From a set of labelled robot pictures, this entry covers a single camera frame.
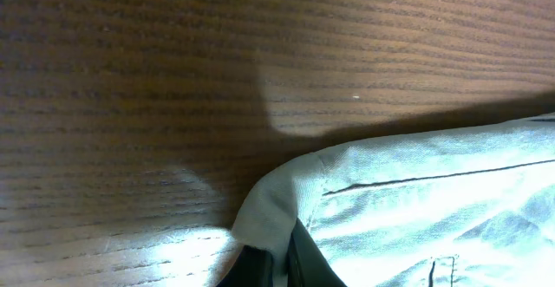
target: light blue fabric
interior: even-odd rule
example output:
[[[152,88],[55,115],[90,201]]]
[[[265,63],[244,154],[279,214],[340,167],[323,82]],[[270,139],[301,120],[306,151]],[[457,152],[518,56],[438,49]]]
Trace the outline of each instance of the light blue fabric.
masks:
[[[232,233],[272,253],[277,287],[297,216],[348,286],[551,285],[555,114],[354,141],[269,173]]]

